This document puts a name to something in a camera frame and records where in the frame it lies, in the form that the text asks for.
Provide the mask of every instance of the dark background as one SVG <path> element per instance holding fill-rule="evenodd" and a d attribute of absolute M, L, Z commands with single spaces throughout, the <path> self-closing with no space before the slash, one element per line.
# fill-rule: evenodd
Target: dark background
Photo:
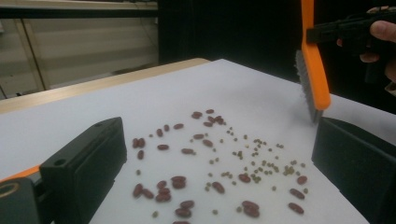
<path fill-rule="evenodd" d="M 298 82 L 301 48 L 299 0 L 159 0 L 160 63 L 190 58 L 226 59 Z M 317 0 L 315 24 L 344 19 L 373 7 L 372 0 Z M 319 45 L 329 88 L 336 94 L 396 114 L 396 98 L 364 82 L 365 64 L 335 43 Z"/>

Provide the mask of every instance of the hand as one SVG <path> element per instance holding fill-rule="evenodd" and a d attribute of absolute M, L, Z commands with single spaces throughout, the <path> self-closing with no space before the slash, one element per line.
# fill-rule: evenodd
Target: hand
<path fill-rule="evenodd" d="M 374 37 L 396 43 L 396 24 L 388 21 L 376 21 L 370 27 L 370 34 Z M 379 59 L 375 53 L 365 53 L 361 55 L 361 61 L 364 63 L 373 63 Z M 396 83 L 396 58 L 389 60 L 385 68 L 385 75 Z"/>

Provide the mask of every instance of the orange object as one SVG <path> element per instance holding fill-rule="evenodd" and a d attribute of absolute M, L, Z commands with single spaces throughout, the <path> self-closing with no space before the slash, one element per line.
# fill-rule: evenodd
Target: orange object
<path fill-rule="evenodd" d="M 9 180 L 9 179 L 13 179 L 13 178 L 18 178 L 18 177 L 26 177 L 28 175 L 34 174 L 34 173 L 38 172 L 38 167 L 39 167 L 39 165 L 34 166 L 34 167 L 32 167 L 30 169 L 27 169 L 25 171 L 22 171 L 20 173 L 17 173 L 15 175 L 9 176 L 6 179 L 2 179 L 2 180 L 0 180 L 0 182 L 6 181 L 6 180 Z"/>
<path fill-rule="evenodd" d="M 303 17 L 302 52 L 311 85 L 316 110 L 324 110 L 331 103 L 326 73 L 317 44 L 306 43 L 306 30 L 314 27 L 314 0 L 301 0 Z"/>

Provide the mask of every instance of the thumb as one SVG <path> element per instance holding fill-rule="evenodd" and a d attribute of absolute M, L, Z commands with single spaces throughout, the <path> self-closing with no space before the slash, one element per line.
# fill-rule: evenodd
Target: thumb
<path fill-rule="evenodd" d="M 370 33 L 381 40 L 396 43 L 396 24 L 388 21 L 376 21 L 370 27 Z"/>

